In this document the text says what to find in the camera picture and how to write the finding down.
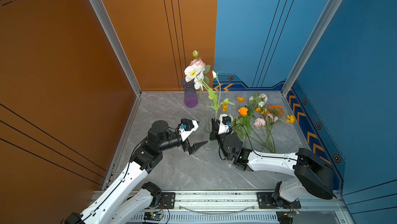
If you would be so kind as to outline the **orange gerbera stem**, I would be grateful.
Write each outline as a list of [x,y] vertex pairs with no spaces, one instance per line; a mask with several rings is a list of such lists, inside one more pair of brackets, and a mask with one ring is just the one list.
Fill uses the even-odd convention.
[[267,143],[271,153],[276,153],[276,146],[272,135],[273,126],[283,116],[284,110],[281,105],[270,105],[263,109],[263,117],[266,122]]

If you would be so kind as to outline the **clear glass vase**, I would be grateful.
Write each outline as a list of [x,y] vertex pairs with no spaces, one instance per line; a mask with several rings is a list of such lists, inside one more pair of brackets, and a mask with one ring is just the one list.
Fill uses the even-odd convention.
[[214,151],[218,148],[218,142],[216,139],[212,140],[212,127],[210,123],[205,124],[204,132],[204,140],[207,141],[207,144],[204,146],[204,148],[208,151]]

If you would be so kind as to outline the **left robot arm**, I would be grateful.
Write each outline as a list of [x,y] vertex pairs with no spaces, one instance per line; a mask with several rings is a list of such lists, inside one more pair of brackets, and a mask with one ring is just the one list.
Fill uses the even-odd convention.
[[144,209],[158,206],[161,189],[152,182],[145,183],[132,198],[128,195],[161,162],[165,150],[182,147],[183,151],[194,154],[205,145],[204,141],[189,143],[188,137],[198,128],[196,120],[182,119],[175,130],[171,130],[166,121],[155,121],[111,186],[82,213],[71,213],[64,222],[126,224]]

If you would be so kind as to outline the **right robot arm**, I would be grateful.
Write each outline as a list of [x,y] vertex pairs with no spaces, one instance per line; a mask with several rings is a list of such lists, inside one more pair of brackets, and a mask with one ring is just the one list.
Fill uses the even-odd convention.
[[222,160],[232,161],[241,171],[272,171],[291,177],[288,181],[278,182],[272,195],[261,197],[261,201],[275,208],[299,209],[299,200],[305,196],[312,195],[324,200],[336,197],[334,170],[319,156],[305,148],[287,154],[245,149],[234,128],[227,114],[212,119],[210,139],[218,142]]

